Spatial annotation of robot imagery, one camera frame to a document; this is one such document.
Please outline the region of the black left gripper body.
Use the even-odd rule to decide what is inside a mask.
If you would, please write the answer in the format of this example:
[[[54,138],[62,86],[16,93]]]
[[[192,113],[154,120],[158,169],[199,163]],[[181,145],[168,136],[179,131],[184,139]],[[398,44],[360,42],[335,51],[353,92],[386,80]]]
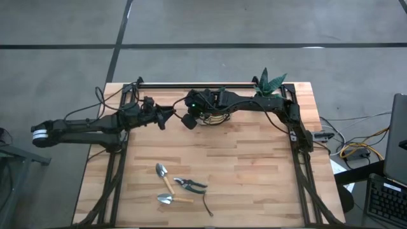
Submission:
[[[160,130],[165,129],[163,108],[155,104],[152,97],[144,96],[139,115],[139,125],[146,126],[149,123],[156,123]]]

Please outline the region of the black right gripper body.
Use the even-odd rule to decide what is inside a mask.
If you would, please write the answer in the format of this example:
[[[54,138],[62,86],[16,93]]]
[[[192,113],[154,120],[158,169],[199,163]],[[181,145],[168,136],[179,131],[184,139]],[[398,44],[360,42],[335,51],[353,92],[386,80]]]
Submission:
[[[220,125],[223,123],[222,114],[213,114],[208,104],[208,96],[210,90],[203,92],[190,90],[184,99],[184,103],[188,108],[187,113],[181,118],[181,122],[188,129],[194,129],[200,125]]]

